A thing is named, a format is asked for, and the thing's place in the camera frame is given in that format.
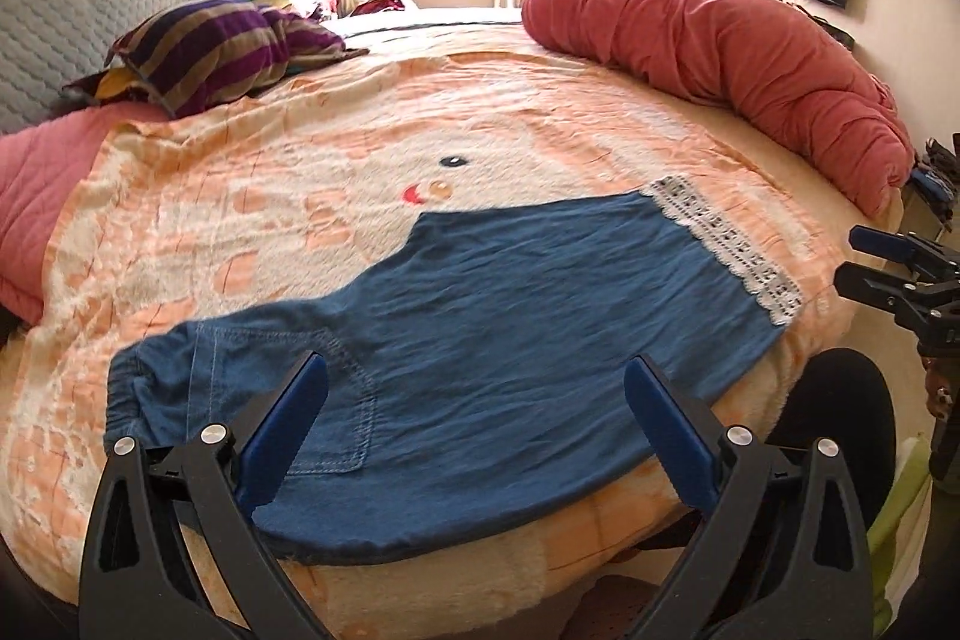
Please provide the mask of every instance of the bedding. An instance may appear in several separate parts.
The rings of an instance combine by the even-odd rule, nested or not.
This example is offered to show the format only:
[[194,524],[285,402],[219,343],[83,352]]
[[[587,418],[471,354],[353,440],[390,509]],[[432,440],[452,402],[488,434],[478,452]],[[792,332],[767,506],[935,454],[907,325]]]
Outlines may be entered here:
[[0,306],[27,324],[43,314],[43,256],[67,197],[122,122],[166,121],[125,102],[71,113],[0,137]]
[[107,53],[133,71],[172,118],[186,118],[364,54],[320,23],[251,1],[186,1],[143,20]]
[[733,107],[866,215],[910,176],[915,153],[889,88],[780,1],[524,0],[523,24],[549,49]]
[[[683,225],[730,223],[727,242],[745,238],[802,298],[781,337],[714,405],[723,421],[760,435],[806,358],[848,327],[853,305],[830,282],[844,258],[864,263],[846,235],[866,221],[757,129],[545,52],[517,25],[377,36],[352,40],[371,47],[367,58],[256,99],[117,127],[69,197],[45,258],[47,310],[0,353],[11,397],[0,533],[62,599],[77,598],[113,356],[186,320],[342,289],[402,247],[423,211],[595,199],[685,178],[707,212]],[[470,163],[440,163],[450,158]],[[886,201],[873,223],[889,230],[898,202]],[[645,461],[538,520],[452,548],[373,566],[283,566],[344,640],[462,632],[573,584],[677,509],[664,474]],[[202,541],[186,537],[210,600],[241,623]]]
[[0,135],[64,114],[65,84],[99,71],[118,36],[181,1],[0,0]]

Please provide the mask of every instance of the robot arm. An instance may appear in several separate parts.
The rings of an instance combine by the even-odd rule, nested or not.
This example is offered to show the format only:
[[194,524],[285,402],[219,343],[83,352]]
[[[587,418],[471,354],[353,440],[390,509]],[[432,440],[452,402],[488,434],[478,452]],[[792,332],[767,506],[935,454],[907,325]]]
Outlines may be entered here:
[[[176,448],[117,442],[83,554],[82,640],[332,640],[251,523],[277,494],[327,389],[323,359],[309,354],[229,426],[211,424]],[[866,531],[837,445],[819,440],[796,466],[675,394],[648,357],[628,362],[624,390],[680,499],[706,519],[627,639],[868,640]],[[250,630],[210,608],[174,501],[194,507]]]
[[[937,360],[953,399],[960,394],[960,253],[914,234],[887,234],[866,226],[851,230],[854,250],[899,263],[909,279],[858,263],[837,269],[839,295],[893,314],[896,325],[917,335],[917,350]],[[930,474],[950,494],[960,494],[960,405],[933,434]]]

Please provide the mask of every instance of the blanket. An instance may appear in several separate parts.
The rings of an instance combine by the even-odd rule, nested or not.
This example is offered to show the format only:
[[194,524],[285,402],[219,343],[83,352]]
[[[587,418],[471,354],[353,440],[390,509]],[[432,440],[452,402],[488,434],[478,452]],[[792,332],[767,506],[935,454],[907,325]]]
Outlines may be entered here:
[[[0,533],[32,579],[75,602],[109,362],[128,345],[184,320],[336,292],[397,252],[424,212],[616,196],[667,177],[685,178],[709,206],[681,225],[722,218],[743,238],[714,242],[716,258],[757,254],[800,293],[781,338],[714,405],[762,437],[808,356],[850,323],[853,305],[830,284],[848,228],[864,218],[799,159],[727,119],[545,52],[518,26],[485,26],[397,35],[256,100],[122,125],[54,229],[40,325],[0,354],[11,396]],[[453,548],[283,568],[338,637],[413,640],[529,608],[677,510],[648,459],[544,518]],[[202,541],[186,534],[213,605],[242,622]]]
[[910,176],[914,149],[890,89],[780,1],[524,0],[523,24],[549,49],[733,107],[870,217]]

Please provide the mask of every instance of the dark clothing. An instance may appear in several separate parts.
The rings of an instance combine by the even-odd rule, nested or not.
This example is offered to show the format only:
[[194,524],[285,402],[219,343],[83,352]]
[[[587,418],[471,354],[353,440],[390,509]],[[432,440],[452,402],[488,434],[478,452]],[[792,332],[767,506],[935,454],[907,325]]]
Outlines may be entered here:
[[[767,442],[808,450],[820,437],[829,437],[840,446],[863,520],[870,528],[893,486],[896,425],[883,375],[856,350],[835,348],[810,359]],[[644,540],[640,548],[654,551],[683,547],[699,523],[699,514],[685,515]]]

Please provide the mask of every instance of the red comforter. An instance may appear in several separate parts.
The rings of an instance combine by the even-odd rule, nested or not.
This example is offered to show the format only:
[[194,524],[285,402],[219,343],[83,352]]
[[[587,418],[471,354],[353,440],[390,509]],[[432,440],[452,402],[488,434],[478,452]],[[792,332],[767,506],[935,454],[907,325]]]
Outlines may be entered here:
[[906,182],[913,145],[890,89],[776,0],[524,0],[544,47],[728,106],[803,156],[866,215]]

